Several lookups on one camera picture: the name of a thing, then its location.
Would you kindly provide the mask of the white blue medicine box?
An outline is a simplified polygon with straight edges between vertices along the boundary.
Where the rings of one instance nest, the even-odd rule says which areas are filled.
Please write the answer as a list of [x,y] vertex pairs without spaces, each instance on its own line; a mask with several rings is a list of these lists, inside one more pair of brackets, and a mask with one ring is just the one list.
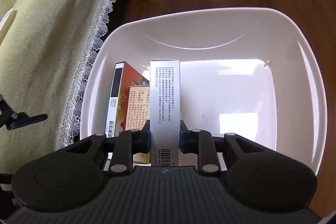
[[179,60],[150,61],[150,162],[179,165],[181,72]]

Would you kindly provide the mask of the orange red box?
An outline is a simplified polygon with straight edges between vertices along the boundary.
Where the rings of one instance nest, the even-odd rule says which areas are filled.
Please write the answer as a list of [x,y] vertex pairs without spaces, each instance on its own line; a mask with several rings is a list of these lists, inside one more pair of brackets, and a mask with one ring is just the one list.
[[129,87],[141,84],[148,85],[149,80],[126,61],[115,64],[105,124],[108,138],[116,137],[125,130]]

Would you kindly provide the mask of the green sofa cover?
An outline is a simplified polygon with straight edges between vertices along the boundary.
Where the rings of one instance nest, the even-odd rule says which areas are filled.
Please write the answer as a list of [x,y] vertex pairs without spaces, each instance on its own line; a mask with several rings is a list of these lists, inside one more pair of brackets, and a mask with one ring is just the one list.
[[1,128],[1,172],[72,143],[87,81],[116,0],[17,0],[1,30],[1,94],[47,120]]

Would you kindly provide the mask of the white plastic storage bin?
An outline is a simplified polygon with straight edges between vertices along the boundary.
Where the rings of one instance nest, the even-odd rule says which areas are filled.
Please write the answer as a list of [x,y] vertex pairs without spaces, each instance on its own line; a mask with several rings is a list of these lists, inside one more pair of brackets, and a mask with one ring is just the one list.
[[326,143],[321,71],[306,37],[285,14],[222,8],[127,23],[105,40],[91,69],[80,136],[104,131],[114,66],[149,77],[152,59],[181,64],[181,114],[189,128],[236,133],[318,171]]

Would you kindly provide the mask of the white plastic bin lid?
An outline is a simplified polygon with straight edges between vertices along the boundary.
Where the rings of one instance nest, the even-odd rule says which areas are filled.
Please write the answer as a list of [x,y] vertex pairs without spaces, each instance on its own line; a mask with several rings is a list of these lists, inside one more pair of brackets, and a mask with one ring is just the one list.
[[14,9],[10,9],[1,19],[0,25],[0,44],[3,42],[5,36],[7,35],[13,21],[15,20],[17,11]]

